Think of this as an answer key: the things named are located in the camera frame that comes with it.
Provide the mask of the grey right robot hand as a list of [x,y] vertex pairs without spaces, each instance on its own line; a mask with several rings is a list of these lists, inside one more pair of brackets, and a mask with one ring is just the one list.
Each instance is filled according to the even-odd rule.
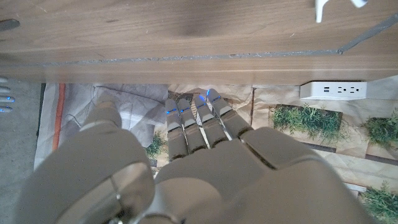
[[15,98],[10,95],[11,89],[7,86],[8,78],[1,77],[1,113],[11,113],[13,108],[10,104],[15,102]]

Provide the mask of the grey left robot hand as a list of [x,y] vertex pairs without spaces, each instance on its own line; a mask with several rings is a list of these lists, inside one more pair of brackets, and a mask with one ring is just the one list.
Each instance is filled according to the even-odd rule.
[[169,163],[102,95],[84,125],[26,180],[16,223],[374,223],[331,165],[275,129],[252,128],[220,94],[167,100]]

